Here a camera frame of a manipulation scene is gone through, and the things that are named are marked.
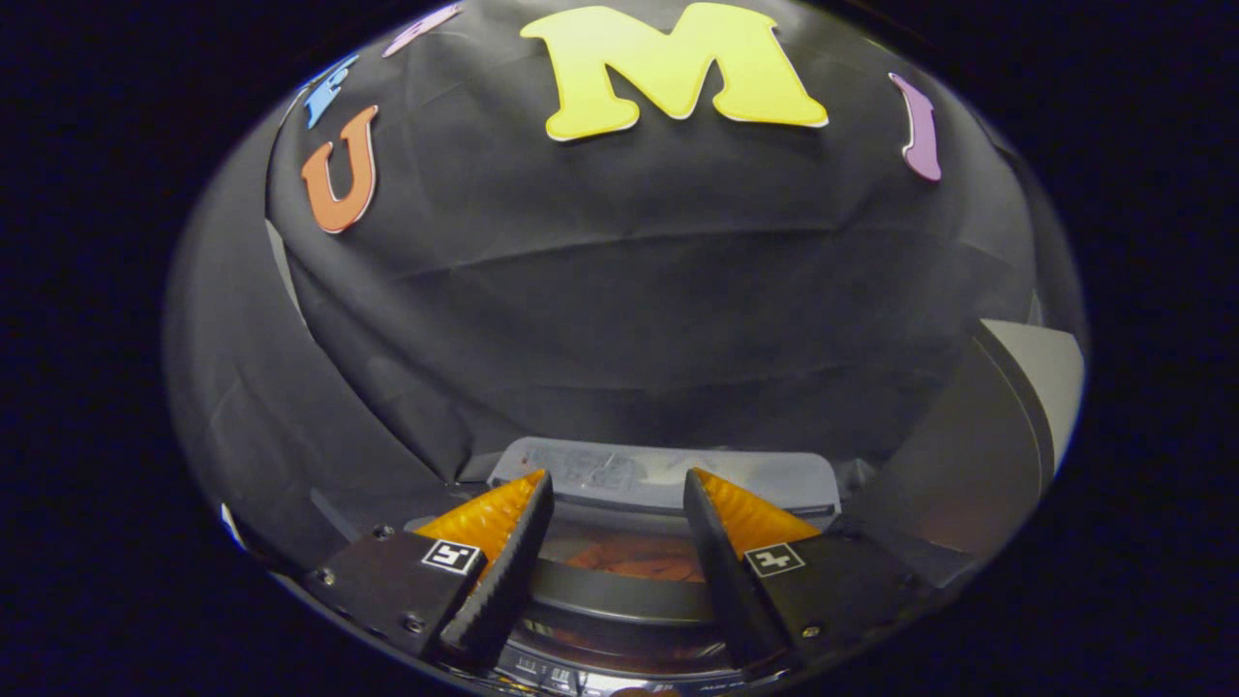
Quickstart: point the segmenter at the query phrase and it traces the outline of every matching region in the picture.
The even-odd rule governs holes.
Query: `letter m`
[[[610,7],[580,7],[527,25],[520,36],[546,42],[559,83],[559,111],[546,120],[555,140],[632,128],[637,104],[611,88],[607,66],[673,119],[693,114],[706,71],[717,62],[724,88],[714,98],[737,121],[826,124],[826,109],[804,90],[774,38],[774,20],[730,5],[695,2],[672,33]]]

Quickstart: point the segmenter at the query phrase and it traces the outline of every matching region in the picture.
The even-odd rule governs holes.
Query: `black fabric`
[[[685,120],[612,72],[637,125],[550,140],[555,76],[519,31],[586,4],[470,0],[380,58],[394,27],[358,52],[313,129],[294,105],[273,151],[266,210],[315,340],[444,479],[523,436],[881,463],[970,322],[1028,321],[1038,274],[1059,280],[1036,250],[1062,248],[1043,241],[1062,230],[969,106],[794,4],[736,2],[778,22],[825,128],[726,119],[712,67]],[[612,4],[662,31],[686,5]],[[888,72],[935,106],[939,182],[902,160],[908,116]],[[332,183],[348,191],[339,131],[374,104],[374,199],[325,234],[301,165],[332,140]],[[1072,312],[1046,316],[1075,328]]]

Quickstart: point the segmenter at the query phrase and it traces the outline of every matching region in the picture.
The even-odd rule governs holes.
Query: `orange letter u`
[[[370,206],[378,178],[374,170],[370,121],[378,113],[378,106],[363,109],[339,131],[339,136],[348,144],[348,166],[353,171],[353,187],[348,191],[348,196],[336,198],[336,192],[331,188],[331,175],[327,170],[331,141],[310,155],[301,167],[301,178],[305,180],[306,193],[310,196],[310,209],[323,232],[336,234],[344,230],[359,220]]]

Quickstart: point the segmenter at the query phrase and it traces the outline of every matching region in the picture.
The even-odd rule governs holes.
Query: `black bracket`
[[[379,526],[302,584],[358,629],[414,657],[489,669],[529,597],[553,510],[548,475],[481,583],[488,561],[481,548]]]
[[[306,576],[320,603],[424,657],[486,567],[477,547],[379,526]]]

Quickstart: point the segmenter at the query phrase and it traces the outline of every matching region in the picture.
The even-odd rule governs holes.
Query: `orange surface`
[[[478,577],[481,581],[491,571],[494,561],[499,558],[499,552],[503,552],[503,546],[508,543],[508,537],[517,527],[520,514],[525,511],[534,488],[545,475],[546,470],[538,470],[492,489],[477,499],[447,511],[414,532],[435,540],[481,547],[487,560],[486,568]]]
[[[758,550],[779,542],[795,542],[821,534],[818,529],[756,496],[730,482],[700,468],[693,472],[701,478],[710,503],[719,513],[727,540],[743,557],[750,550]]]
[[[565,563],[658,581],[703,582],[705,579],[694,563],[693,553],[688,540],[613,535],[590,545]]]

